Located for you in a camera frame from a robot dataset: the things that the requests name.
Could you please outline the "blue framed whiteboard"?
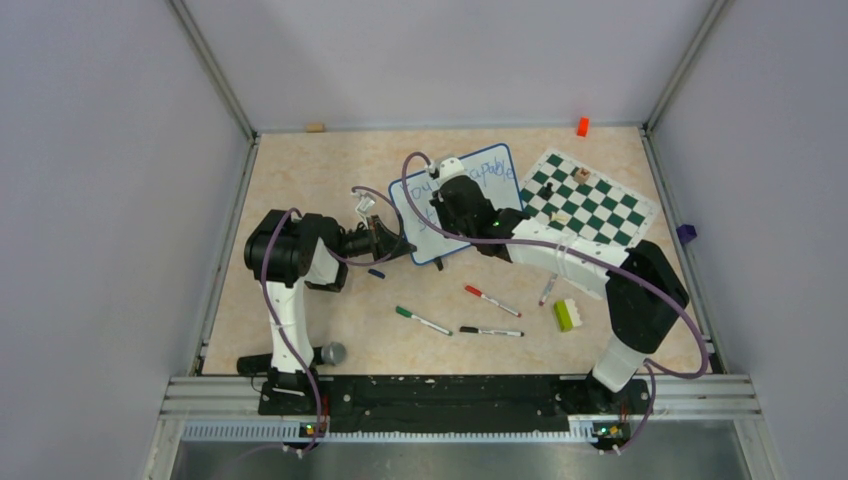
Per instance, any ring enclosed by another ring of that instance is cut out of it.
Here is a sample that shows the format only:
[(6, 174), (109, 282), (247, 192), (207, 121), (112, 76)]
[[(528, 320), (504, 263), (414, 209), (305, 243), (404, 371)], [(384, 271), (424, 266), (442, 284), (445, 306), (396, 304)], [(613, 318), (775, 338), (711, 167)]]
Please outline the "blue framed whiteboard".
[[(507, 144), (494, 144), (460, 156), (458, 160), (494, 207), (517, 210), (524, 207), (511, 150)], [(409, 196), (404, 194), (400, 179), (389, 185), (389, 194), (401, 213), (405, 239), (416, 247), (416, 251), (411, 254), (413, 263), (422, 266), (467, 248), (467, 242), (448, 239), (427, 227), (412, 210), (417, 207), (429, 221), (436, 225), (440, 223), (435, 208), (430, 204), (432, 193), (439, 187), (438, 181), (426, 171), (418, 170), (408, 175), (407, 183)]]

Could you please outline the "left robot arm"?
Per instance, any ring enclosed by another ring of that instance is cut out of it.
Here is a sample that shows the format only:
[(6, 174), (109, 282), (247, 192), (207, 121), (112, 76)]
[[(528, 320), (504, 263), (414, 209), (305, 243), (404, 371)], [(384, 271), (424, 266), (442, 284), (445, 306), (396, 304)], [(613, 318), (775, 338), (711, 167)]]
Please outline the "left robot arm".
[(283, 210), (269, 211), (248, 236), (243, 258), (266, 297), (272, 352), (241, 358), (238, 371), (247, 375), (249, 363), (255, 361), (255, 371), (267, 374), (270, 388), (282, 392), (292, 410), (314, 410), (321, 388), (311, 380), (311, 368), (319, 363), (321, 350), (308, 338), (304, 290), (338, 293), (346, 283), (349, 260), (370, 255), (381, 263), (416, 251), (377, 215), (344, 229), (329, 216), (308, 213), (294, 218)]

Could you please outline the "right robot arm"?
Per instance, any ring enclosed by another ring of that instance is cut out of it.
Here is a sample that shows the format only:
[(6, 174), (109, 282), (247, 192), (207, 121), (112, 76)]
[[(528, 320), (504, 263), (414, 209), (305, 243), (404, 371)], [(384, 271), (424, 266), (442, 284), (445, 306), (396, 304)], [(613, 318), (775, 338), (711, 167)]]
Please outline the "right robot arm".
[(464, 238), (484, 256), (543, 268), (604, 300), (612, 337), (590, 371), (589, 404), (612, 412), (626, 384), (655, 353), (690, 301), (662, 249), (642, 240), (622, 247), (585, 239), (540, 223), (513, 208), (497, 209), (464, 173), (437, 182), (430, 204), (442, 230)]

